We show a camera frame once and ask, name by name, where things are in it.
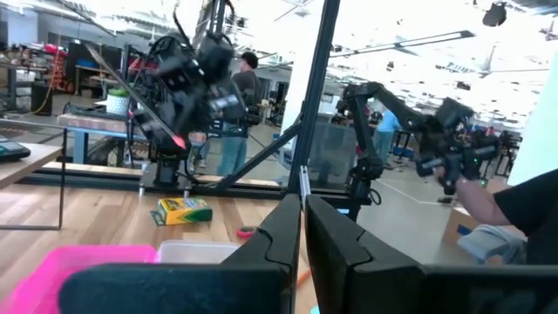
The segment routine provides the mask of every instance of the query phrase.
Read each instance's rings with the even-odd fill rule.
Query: yellow crayon box
[[[155,223],[160,226],[190,222],[210,222],[213,210],[199,198],[164,198],[159,200],[157,211],[152,213]]]

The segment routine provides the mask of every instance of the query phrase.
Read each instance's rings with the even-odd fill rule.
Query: white bin
[[[159,246],[159,263],[217,264],[235,253],[240,245],[231,242],[167,240]]]

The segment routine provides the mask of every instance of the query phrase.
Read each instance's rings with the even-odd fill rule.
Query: jeans
[[[200,157],[203,160],[208,159],[209,149],[211,148],[211,143],[209,142],[209,138],[206,140],[206,143],[203,144],[203,147],[200,150]]]
[[[223,159],[217,168],[217,175],[225,176],[233,174],[244,166],[247,153],[247,139],[242,137],[221,138],[221,150]]]
[[[391,145],[393,143],[394,132],[379,132],[374,133],[374,147],[378,152],[378,156],[382,159],[384,163],[387,162],[388,154],[391,151]]]

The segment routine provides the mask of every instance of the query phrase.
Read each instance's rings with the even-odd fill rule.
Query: black frame
[[[31,122],[10,121],[10,120],[6,120],[6,119],[2,119],[2,122],[8,122],[8,123],[17,124],[17,125],[59,128],[59,126],[56,127],[56,126],[42,125],[42,124],[31,123]],[[61,153],[62,165],[61,165],[61,169],[59,170],[59,182],[57,182],[57,184],[60,185],[60,203],[59,203],[59,206],[58,206],[58,225],[50,226],[50,225],[21,225],[21,224],[11,225],[11,224],[5,224],[5,225],[0,225],[0,230],[28,230],[28,231],[54,230],[54,231],[58,231],[58,230],[62,229],[62,226],[64,224],[64,194],[65,194],[65,179],[66,179],[65,178],[66,177],[66,151],[67,151],[67,148],[68,148],[67,143],[68,143],[68,129],[64,128],[64,130],[62,131],[62,153]],[[22,180],[16,181],[12,184],[33,184],[33,183],[37,184],[37,182],[27,181],[26,178],[23,178]]]

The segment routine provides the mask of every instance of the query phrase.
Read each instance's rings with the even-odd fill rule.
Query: ceiling light
[[[385,51],[385,50],[390,50],[390,49],[417,46],[417,45],[422,45],[422,44],[435,44],[435,43],[441,43],[441,42],[456,40],[456,39],[473,38],[474,36],[475,35],[473,33],[471,33],[470,31],[455,31],[455,32],[451,32],[451,33],[448,33],[448,34],[430,36],[430,37],[427,37],[427,38],[417,38],[417,39],[411,39],[411,40],[404,40],[404,41],[401,41],[401,42],[398,42],[398,43],[393,43],[393,44],[380,44],[380,45],[373,46],[373,47],[370,47],[370,48],[363,48],[363,49],[358,49],[358,50],[355,50],[355,51],[331,53],[330,58],[350,57],[350,56],[353,56],[353,55],[356,55],[356,54],[359,54],[359,53],[370,53],[370,52],[376,52],[376,51]]]

